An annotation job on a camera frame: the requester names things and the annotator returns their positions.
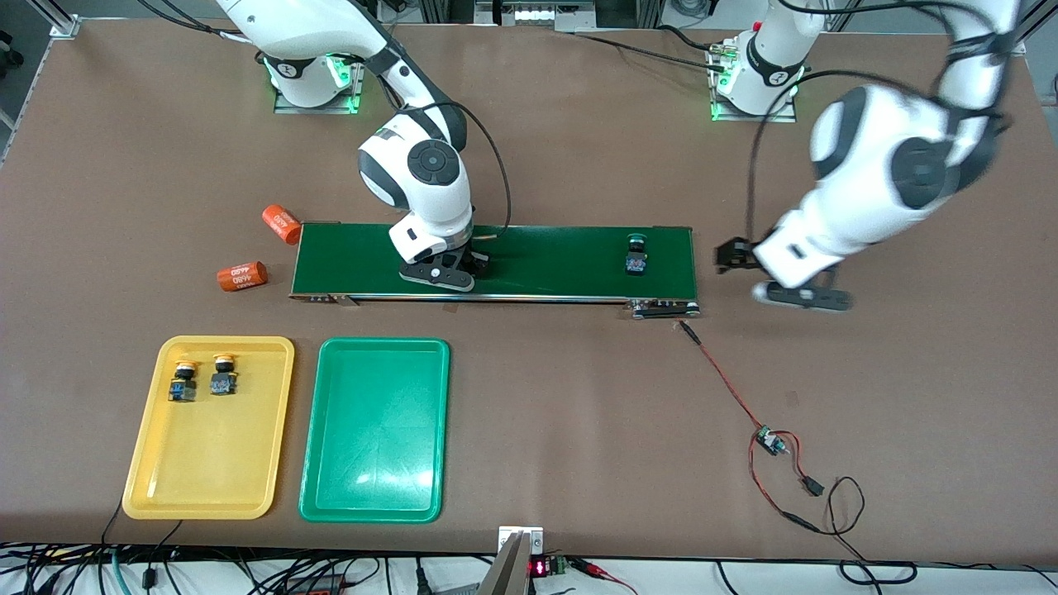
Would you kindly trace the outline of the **orange cylinder with 4680 print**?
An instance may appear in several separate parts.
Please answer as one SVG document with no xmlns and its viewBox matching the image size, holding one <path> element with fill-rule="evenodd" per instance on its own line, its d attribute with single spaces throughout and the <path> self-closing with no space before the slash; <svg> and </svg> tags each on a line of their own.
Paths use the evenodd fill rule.
<svg viewBox="0 0 1058 595">
<path fill-rule="evenodd" d="M 268 226 L 284 244 L 299 244 L 303 224 L 287 208 L 271 204 L 261 212 L 261 218 L 264 220 L 264 226 Z"/>
<path fill-rule="evenodd" d="M 238 293 L 264 285 L 269 282 L 269 274 L 261 262 L 249 262 L 219 270 L 216 280 L 224 293 Z"/>
</svg>

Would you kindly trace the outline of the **yellow push button switch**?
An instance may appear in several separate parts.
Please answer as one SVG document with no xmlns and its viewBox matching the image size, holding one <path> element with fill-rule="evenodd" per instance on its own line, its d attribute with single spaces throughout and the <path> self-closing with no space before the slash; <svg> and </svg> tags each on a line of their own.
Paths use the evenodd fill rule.
<svg viewBox="0 0 1058 595">
<path fill-rule="evenodd" d="M 226 396 L 237 392 L 238 373 L 236 357 L 233 354 L 216 354 L 214 357 L 214 373 L 209 380 L 212 395 Z"/>
<path fill-rule="evenodd" d="M 169 384 L 170 402 L 196 402 L 198 392 L 199 364 L 191 360 L 175 363 L 174 377 Z"/>
</svg>

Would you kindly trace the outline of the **green conveyor belt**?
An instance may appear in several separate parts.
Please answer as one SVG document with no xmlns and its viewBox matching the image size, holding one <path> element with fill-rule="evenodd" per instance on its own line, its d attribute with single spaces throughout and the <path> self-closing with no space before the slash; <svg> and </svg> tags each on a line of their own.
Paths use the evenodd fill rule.
<svg viewBox="0 0 1058 595">
<path fill-rule="evenodd" d="M 699 315 L 698 268 L 688 227 L 513 226 L 477 250 L 490 255 L 469 293 L 404 281 L 388 226 L 308 222 L 290 298 L 305 302 L 554 302 L 615 304 L 635 319 Z M 628 235 L 646 235 L 643 276 L 625 274 Z"/>
</svg>

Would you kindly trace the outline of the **green plastic tray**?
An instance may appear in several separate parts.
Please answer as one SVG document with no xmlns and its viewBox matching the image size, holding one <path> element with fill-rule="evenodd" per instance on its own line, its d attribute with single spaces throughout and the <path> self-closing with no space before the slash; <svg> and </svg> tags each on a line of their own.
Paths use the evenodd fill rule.
<svg viewBox="0 0 1058 595">
<path fill-rule="evenodd" d="M 303 459 L 303 520 L 437 520 L 449 376 L 450 347 L 442 339 L 334 336 L 322 343 Z"/>
</svg>

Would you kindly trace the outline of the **yellow plastic tray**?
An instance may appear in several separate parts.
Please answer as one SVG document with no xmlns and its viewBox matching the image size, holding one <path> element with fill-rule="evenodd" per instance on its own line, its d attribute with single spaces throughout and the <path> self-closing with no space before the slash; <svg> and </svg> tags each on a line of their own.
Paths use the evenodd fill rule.
<svg viewBox="0 0 1058 595">
<path fill-rule="evenodd" d="M 237 392 L 212 395 L 216 354 Z M 282 336 L 174 336 L 156 357 L 122 511 L 136 520 L 245 521 L 274 501 L 293 368 Z M 198 363 L 196 402 L 170 402 L 175 363 Z"/>
</svg>

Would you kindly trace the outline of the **red clip lead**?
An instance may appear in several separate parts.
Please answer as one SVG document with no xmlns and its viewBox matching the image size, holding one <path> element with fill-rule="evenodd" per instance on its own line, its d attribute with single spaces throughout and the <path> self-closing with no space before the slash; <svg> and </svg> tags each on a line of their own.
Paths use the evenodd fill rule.
<svg viewBox="0 0 1058 595">
<path fill-rule="evenodd" d="M 612 573 L 605 571 L 605 569 L 592 564 L 592 562 L 588 562 L 586 559 L 567 556 L 566 561 L 567 564 L 570 565 L 570 567 L 574 569 L 574 571 L 585 574 L 592 579 L 604 581 L 605 583 L 613 583 L 616 585 L 620 585 L 626 588 L 632 595 L 640 595 L 635 588 L 633 588 L 628 583 L 624 583 L 624 581 L 622 581 L 619 578 L 616 578 L 615 576 L 612 575 Z"/>
</svg>

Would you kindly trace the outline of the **aluminium corner profile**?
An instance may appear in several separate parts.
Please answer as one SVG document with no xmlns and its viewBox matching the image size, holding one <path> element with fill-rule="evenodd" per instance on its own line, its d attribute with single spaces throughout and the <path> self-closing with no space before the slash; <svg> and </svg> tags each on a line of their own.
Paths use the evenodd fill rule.
<svg viewBox="0 0 1058 595">
<path fill-rule="evenodd" d="M 49 37 L 75 38 L 80 26 L 79 16 L 61 7 L 60 0 L 26 0 L 26 2 L 48 22 Z"/>
<path fill-rule="evenodd" d="M 1023 57 L 1027 53 L 1027 39 L 1046 26 L 1054 16 L 1058 16 L 1058 0 L 1021 0 L 1009 56 Z"/>
</svg>

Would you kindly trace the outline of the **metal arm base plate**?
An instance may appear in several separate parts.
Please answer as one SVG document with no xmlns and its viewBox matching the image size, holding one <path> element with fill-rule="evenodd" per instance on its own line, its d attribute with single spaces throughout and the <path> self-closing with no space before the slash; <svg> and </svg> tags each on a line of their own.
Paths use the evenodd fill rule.
<svg viewBox="0 0 1058 595">
<path fill-rule="evenodd" d="M 277 114 L 355 114 L 365 68 L 351 58 L 284 59 L 266 55 Z"/>
<path fill-rule="evenodd" d="M 710 46 L 707 64 L 718 65 L 709 74 L 710 109 L 714 121 L 796 121 L 797 87 L 789 73 L 777 73 L 778 86 L 770 86 L 746 57 L 747 34 L 726 38 Z"/>
</svg>

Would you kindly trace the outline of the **dark frame with white light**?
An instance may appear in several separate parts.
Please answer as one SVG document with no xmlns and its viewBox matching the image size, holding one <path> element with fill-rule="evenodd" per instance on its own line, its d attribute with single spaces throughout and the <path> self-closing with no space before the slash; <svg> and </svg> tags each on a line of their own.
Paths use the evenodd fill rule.
<svg viewBox="0 0 1058 595">
<path fill-rule="evenodd" d="M 427 24 L 553 31 L 654 29 L 668 0 L 401 0 Z"/>
</svg>

